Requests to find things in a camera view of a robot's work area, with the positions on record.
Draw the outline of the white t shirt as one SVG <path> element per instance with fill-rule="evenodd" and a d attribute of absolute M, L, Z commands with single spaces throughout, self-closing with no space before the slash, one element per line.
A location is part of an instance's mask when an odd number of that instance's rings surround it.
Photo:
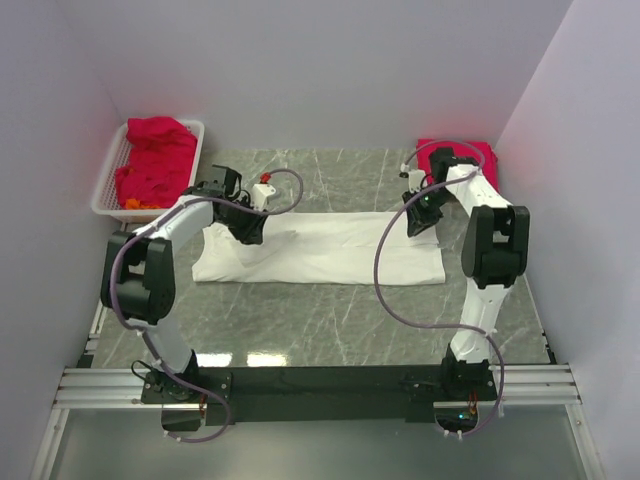
<path fill-rule="evenodd" d="M 267 219 L 261 245 L 243 245 L 214 224 L 192 267 L 195 282 L 371 285 L 374 255 L 392 212 L 288 213 Z M 407 236 L 402 216 L 379 261 L 382 286 L 443 284 L 446 273 L 433 228 Z"/>

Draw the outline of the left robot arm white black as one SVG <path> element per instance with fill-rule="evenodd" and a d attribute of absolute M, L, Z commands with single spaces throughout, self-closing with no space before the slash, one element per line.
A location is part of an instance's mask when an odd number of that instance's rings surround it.
<path fill-rule="evenodd" d="M 216 166 L 210 179 L 187 187 L 164 214 L 133 232 L 117 231 L 108 241 L 101 301 L 125 329 L 142 337 L 153 359 L 149 388 L 175 402 L 221 397 L 203 382 L 195 352 L 170 317 L 176 298 L 174 257 L 214 224 L 244 245 L 261 244 L 267 206 L 276 194 L 271 177 L 265 172 L 244 189 L 239 172 Z"/>

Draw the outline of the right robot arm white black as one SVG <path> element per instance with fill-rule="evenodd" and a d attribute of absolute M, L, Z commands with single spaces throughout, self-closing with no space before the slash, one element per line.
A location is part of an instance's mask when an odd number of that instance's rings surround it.
<path fill-rule="evenodd" d="M 444 395 L 460 399 L 493 386 L 489 372 L 491 343 L 502 304 L 527 266 L 530 213 L 504 199 L 484 174 L 487 155 L 477 146 L 459 155 L 454 146 L 431 141 L 409 156 L 429 150 L 428 168 L 413 168 L 405 160 L 399 176 L 408 182 L 405 203 L 407 235 L 415 237 L 443 217 L 442 206 L 457 201 L 468 215 L 461 251 L 466 295 L 457 332 L 441 364 L 439 387 Z"/>

